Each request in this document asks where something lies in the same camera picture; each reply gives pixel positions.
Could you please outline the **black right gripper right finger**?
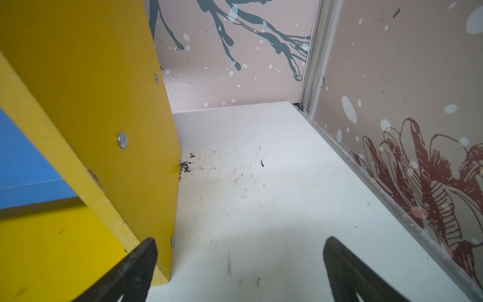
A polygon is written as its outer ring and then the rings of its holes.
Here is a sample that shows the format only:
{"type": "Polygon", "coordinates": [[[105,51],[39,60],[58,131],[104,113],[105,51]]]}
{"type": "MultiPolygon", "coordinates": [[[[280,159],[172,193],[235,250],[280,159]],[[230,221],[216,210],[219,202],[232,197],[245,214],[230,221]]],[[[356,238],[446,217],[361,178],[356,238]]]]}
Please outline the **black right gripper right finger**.
{"type": "Polygon", "coordinates": [[[335,301],[409,302],[335,237],[327,239],[323,260],[335,301]]]}

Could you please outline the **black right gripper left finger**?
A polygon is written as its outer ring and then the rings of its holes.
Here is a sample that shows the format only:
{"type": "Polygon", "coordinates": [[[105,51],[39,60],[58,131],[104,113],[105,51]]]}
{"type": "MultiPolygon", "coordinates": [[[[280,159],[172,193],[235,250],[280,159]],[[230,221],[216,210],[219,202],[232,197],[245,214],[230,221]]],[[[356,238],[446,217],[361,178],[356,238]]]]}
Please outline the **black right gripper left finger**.
{"type": "Polygon", "coordinates": [[[155,239],[145,239],[75,301],[145,301],[157,257],[155,239]]]}

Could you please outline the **yellow pink blue bookshelf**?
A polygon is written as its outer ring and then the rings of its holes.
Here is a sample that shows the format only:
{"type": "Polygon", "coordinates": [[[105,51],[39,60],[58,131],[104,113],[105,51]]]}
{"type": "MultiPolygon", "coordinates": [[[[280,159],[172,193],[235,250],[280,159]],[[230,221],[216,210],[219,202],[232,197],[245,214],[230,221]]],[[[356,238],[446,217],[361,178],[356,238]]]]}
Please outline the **yellow pink blue bookshelf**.
{"type": "Polygon", "coordinates": [[[74,197],[1,211],[1,300],[72,301],[143,240],[171,280],[182,150],[142,1],[2,1],[1,109],[74,197]]]}

